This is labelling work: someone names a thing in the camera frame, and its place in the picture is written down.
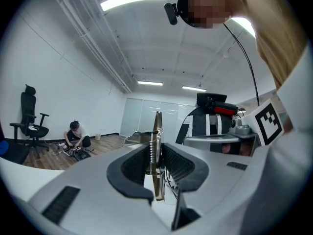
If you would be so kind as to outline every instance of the spring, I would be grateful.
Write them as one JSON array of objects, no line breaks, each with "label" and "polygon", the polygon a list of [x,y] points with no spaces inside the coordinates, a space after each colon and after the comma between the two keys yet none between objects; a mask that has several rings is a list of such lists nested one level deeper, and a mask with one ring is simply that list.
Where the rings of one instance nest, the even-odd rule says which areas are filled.
[{"label": "spring", "polygon": [[156,141],[150,141],[150,163],[154,164],[156,162],[156,153],[157,153],[157,143]]}]

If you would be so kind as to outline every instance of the man sitting on floor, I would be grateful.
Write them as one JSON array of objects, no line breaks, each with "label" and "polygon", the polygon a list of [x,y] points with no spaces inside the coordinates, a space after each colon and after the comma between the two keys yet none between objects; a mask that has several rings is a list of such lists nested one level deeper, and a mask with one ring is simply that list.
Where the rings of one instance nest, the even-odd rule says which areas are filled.
[{"label": "man sitting on floor", "polygon": [[[66,141],[66,145],[63,147],[64,150],[68,150],[71,147],[77,148],[80,144],[82,144],[83,147],[91,146],[90,137],[86,133],[82,124],[76,120],[70,123],[69,130],[64,132],[64,138]],[[71,143],[72,139],[78,140],[78,142],[73,145]]]}]

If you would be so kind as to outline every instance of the red component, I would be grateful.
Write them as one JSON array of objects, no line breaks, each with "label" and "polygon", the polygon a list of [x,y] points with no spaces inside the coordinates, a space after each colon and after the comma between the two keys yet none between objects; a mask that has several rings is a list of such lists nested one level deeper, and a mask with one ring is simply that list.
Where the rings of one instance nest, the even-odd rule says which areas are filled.
[{"label": "red component", "polygon": [[215,113],[221,113],[221,114],[226,114],[226,115],[230,115],[233,116],[235,114],[235,111],[232,110],[227,110],[227,109],[223,109],[223,108],[219,108],[219,107],[215,107]]}]

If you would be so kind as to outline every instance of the office chair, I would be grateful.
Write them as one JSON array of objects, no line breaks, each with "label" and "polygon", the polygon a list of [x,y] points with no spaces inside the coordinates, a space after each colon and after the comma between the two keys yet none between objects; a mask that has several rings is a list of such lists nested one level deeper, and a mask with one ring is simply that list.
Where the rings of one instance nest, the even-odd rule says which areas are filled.
[{"label": "office chair", "polygon": [[28,147],[34,147],[37,153],[37,159],[40,158],[37,147],[44,147],[47,151],[49,151],[49,147],[40,144],[39,138],[43,138],[49,132],[48,128],[42,126],[44,118],[48,117],[49,115],[45,113],[40,113],[42,115],[40,125],[33,124],[36,130],[29,129],[29,124],[35,122],[35,105],[36,105],[36,97],[34,96],[36,93],[35,88],[28,86],[26,84],[25,92],[21,95],[21,104],[22,104],[22,121],[21,124],[24,127],[21,127],[21,131],[25,136],[29,136],[32,141],[24,141],[24,144],[28,144]]},{"label": "office chair", "polygon": [[[24,125],[20,123],[10,123],[10,125],[14,127],[14,142],[8,141],[8,149],[6,149],[4,154],[0,155],[0,158],[22,165],[29,154],[28,147],[17,143],[18,128],[23,128]],[[2,142],[5,142],[5,140],[0,123],[0,144]]]}]

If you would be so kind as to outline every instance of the blue object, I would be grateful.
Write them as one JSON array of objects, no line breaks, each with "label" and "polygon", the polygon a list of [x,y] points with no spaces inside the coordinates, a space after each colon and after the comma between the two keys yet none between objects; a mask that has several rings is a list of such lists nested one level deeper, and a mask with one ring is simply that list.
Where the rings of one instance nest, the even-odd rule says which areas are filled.
[{"label": "blue object", "polygon": [[7,141],[3,140],[0,142],[0,156],[7,152],[9,144]]}]

